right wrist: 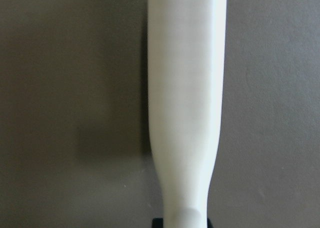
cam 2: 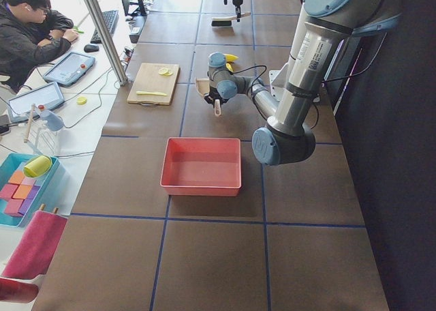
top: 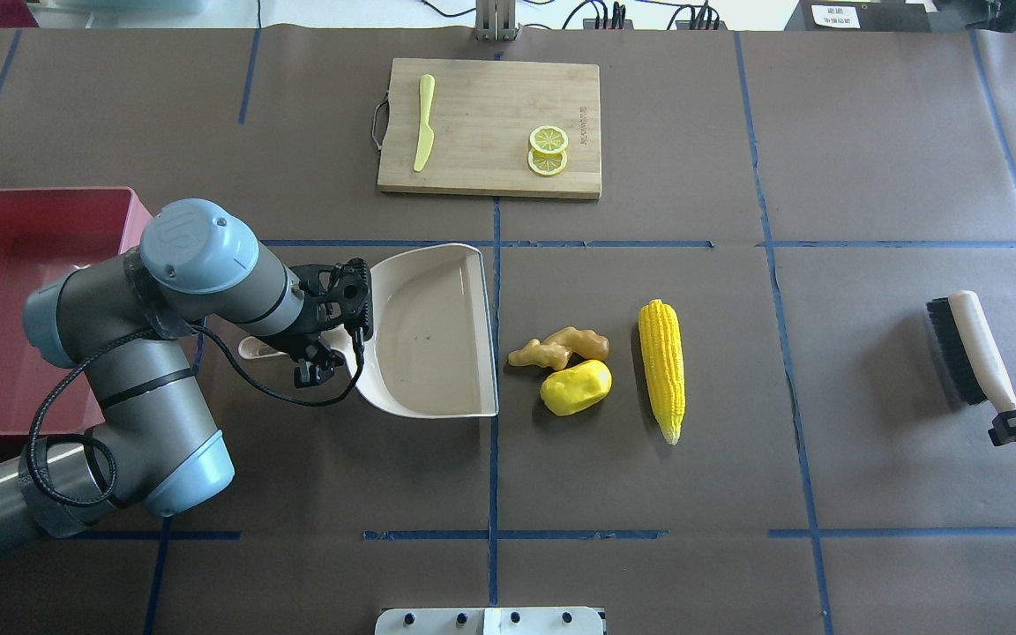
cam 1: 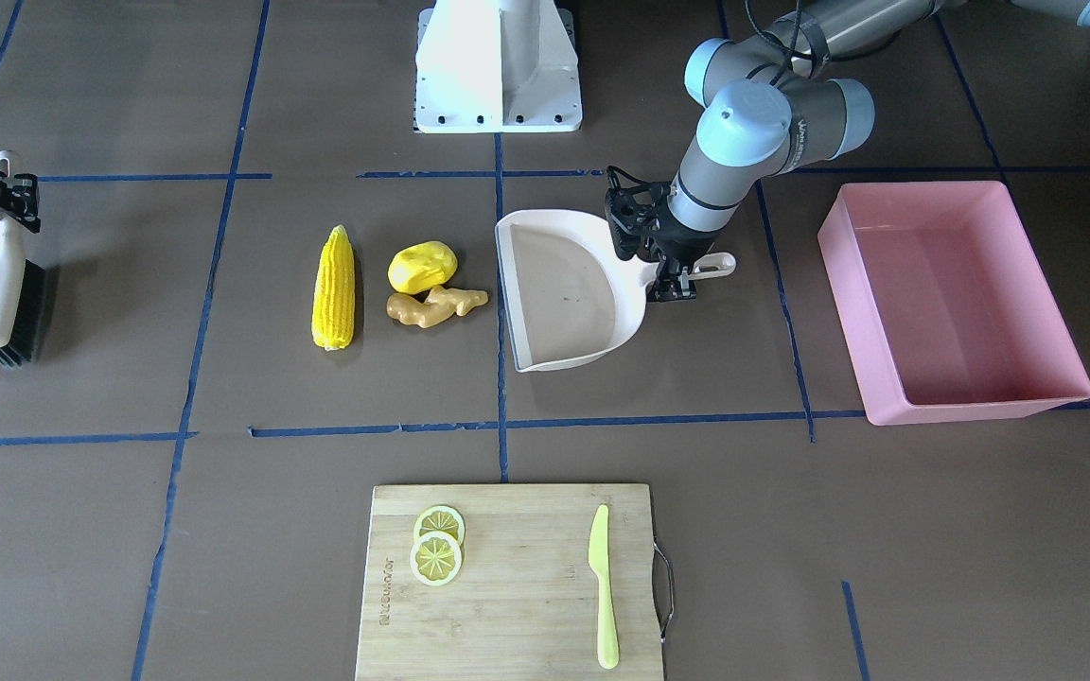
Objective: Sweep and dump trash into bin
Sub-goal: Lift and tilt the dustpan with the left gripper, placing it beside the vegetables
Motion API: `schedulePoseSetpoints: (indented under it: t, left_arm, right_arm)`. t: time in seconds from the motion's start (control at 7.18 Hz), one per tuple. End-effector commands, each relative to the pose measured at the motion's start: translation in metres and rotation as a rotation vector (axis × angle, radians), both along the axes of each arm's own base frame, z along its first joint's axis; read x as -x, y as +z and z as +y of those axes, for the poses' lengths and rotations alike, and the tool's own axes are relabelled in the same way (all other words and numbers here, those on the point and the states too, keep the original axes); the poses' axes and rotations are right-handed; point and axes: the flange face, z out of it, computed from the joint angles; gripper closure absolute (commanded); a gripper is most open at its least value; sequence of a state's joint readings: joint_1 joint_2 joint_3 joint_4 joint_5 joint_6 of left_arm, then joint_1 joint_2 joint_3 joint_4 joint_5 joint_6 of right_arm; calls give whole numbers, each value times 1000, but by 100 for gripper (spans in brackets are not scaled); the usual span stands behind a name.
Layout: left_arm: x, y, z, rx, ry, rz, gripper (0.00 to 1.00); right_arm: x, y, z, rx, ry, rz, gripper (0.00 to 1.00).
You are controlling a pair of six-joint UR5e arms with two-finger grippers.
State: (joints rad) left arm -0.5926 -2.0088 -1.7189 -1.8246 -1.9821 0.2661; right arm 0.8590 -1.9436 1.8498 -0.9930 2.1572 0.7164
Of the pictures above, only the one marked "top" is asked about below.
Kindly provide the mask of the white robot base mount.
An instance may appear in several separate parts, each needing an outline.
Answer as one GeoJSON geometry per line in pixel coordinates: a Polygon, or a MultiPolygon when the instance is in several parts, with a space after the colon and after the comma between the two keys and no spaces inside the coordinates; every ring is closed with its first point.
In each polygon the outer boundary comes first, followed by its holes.
{"type": "Polygon", "coordinates": [[[604,609],[588,606],[392,608],[375,634],[606,634],[604,609]]]}

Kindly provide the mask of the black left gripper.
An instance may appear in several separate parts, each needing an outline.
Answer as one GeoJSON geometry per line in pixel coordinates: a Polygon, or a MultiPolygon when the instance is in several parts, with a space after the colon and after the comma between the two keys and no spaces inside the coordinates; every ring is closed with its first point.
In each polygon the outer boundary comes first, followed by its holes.
{"type": "MultiPolygon", "coordinates": [[[[344,264],[296,265],[295,290],[302,295],[302,308],[289,327],[293,336],[318,336],[343,328],[352,338],[372,338],[371,270],[362,258],[350,258],[344,264]]],[[[294,385],[318,387],[335,375],[341,357],[326,342],[311,342],[295,357],[294,385]]]]}

